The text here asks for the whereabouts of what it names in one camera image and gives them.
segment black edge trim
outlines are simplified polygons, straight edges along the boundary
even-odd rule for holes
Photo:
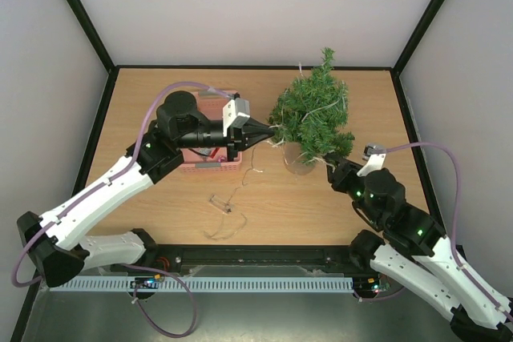
[[[433,22],[434,17],[438,13],[444,2],[445,0],[430,0],[426,10],[424,11],[424,14],[422,14],[422,17],[420,18],[417,26],[414,29],[414,32],[410,36],[408,43],[405,45],[404,50],[402,50],[402,53],[399,56],[398,61],[395,63],[394,73],[401,74],[402,71],[405,69],[406,64],[410,60],[411,56],[414,54],[415,49],[422,40],[422,37],[426,33],[427,29],[430,27],[431,22]]]
[[[37,271],[34,272],[33,278],[35,278],[38,275],[39,273]],[[29,289],[25,296],[25,300],[23,301],[22,310],[19,312],[18,321],[16,321],[13,334],[10,337],[10,342],[22,341],[23,335],[25,334],[26,326],[29,322],[30,313],[32,312],[32,307],[34,306],[35,298],[38,295],[38,290],[39,282],[29,286]]]
[[[89,18],[82,2],[80,0],[67,0],[67,4],[69,4],[70,8],[73,10],[75,17],[79,21],[80,26],[82,26],[83,32],[85,32],[86,36],[89,38],[89,41],[95,49],[99,60],[103,63],[105,70],[110,73],[114,70],[114,62],[112,62],[111,56],[103,45],[102,39],[99,37],[98,32]]]
[[[303,70],[311,70],[314,66],[301,66]],[[237,65],[120,65],[118,68],[139,68],[139,69],[173,69],[173,70],[298,70],[299,66],[237,66]],[[372,66],[335,66],[334,70],[345,71],[391,71],[391,67]]]
[[[119,68],[115,69],[109,74],[105,89],[103,90],[102,98],[99,102],[98,112],[96,113],[95,122],[87,141],[86,150],[83,155],[82,163],[80,164],[79,174],[73,187],[73,195],[85,188],[87,177],[95,157],[96,147],[98,146],[99,136],[102,133],[103,122],[107,116],[107,111],[111,103],[112,93],[114,92],[115,82],[118,78]]]
[[[392,76],[392,83],[394,84],[395,94],[398,98],[399,109],[401,110],[402,120],[404,121],[408,139],[410,140],[410,143],[418,142],[417,130],[415,129],[414,120],[412,119],[410,108],[408,107],[408,102],[406,100],[404,89],[402,88],[399,74],[392,72],[390,75]],[[422,185],[422,189],[424,190],[424,196],[426,197],[427,209],[429,210],[431,216],[436,219],[438,224],[444,227],[440,208],[438,207],[438,201],[436,200],[436,195],[434,194],[433,184],[431,183],[430,174],[427,170],[424,154],[419,147],[414,147],[411,149],[411,151],[414,155],[418,177],[420,178],[420,183]]]

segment pink plastic crate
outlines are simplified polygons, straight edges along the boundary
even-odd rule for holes
[[[226,92],[230,94],[236,93],[236,91]],[[198,110],[207,118],[211,120],[220,120],[223,118],[223,107],[228,102],[226,98],[208,91],[192,92],[192,94],[198,102]],[[221,156],[227,158],[225,148],[220,148],[214,159],[207,158],[206,161],[186,148],[184,148],[182,152],[184,153],[185,161],[179,167],[182,172],[237,171],[240,170],[240,164],[242,163],[241,152],[239,152],[233,162],[217,162],[216,159]]]

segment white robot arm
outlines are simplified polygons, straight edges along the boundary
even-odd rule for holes
[[[186,91],[170,94],[156,116],[141,140],[84,190],[40,216],[27,212],[18,219],[25,249],[48,286],[64,284],[88,268],[153,261],[156,243],[142,229],[122,235],[86,234],[120,204],[183,163],[181,148],[226,147],[228,160],[233,160],[239,151],[274,133],[250,118],[248,101],[238,95],[224,107],[222,121],[207,119]],[[16,272],[13,281],[20,285]]]
[[[376,144],[366,147],[363,167],[336,155],[326,157],[336,165],[328,167],[332,188],[348,194],[357,214],[389,241],[362,231],[351,243],[353,263],[390,276],[422,297],[461,339],[509,341],[513,335],[505,323],[511,320],[511,301],[459,253],[454,257],[443,228],[407,203],[404,186],[382,168],[385,157]]]

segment wooden tabletop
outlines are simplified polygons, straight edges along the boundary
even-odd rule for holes
[[[363,163],[361,153],[368,142],[386,147],[408,142],[389,72],[352,70],[334,75],[349,87],[347,130],[356,137],[351,160]],[[296,76],[296,70],[122,69],[88,183],[135,142],[146,110],[168,84],[187,80],[237,90],[249,100],[252,117],[265,123],[278,95]],[[285,169],[280,148],[260,143],[253,149],[243,154],[239,171],[172,172],[117,208],[91,234],[142,227],[158,243],[334,245],[349,244],[367,228],[349,197],[331,190],[325,166],[318,164],[310,174],[297,176]],[[262,172],[252,170],[251,162]],[[408,201],[426,210],[411,151],[388,155],[386,167],[406,186]],[[212,194],[222,200],[231,197],[233,211],[226,215],[210,204]]]

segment small artificial christmas tree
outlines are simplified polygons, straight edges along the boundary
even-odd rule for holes
[[[274,143],[299,143],[303,163],[330,152],[346,157],[353,149],[354,136],[340,132],[348,119],[347,86],[330,74],[334,51],[326,47],[322,53],[322,64],[308,78],[295,78],[269,116],[277,129]]]

